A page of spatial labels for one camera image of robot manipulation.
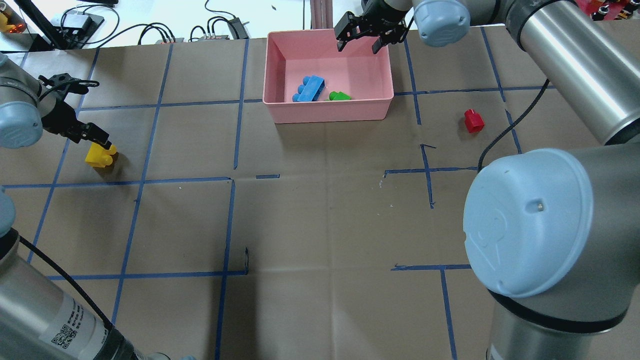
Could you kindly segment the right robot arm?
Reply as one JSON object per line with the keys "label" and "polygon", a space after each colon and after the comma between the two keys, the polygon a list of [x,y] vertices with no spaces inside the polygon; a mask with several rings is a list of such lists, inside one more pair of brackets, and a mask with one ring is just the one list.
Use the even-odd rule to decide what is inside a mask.
{"label": "right robot arm", "polygon": [[402,42],[409,10],[431,47],[504,24],[599,141],[487,166],[483,150],[462,220],[470,267],[496,302],[487,360],[583,360],[639,287],[639,60],[573,0],[366,0],[334,27],[338,50]]}

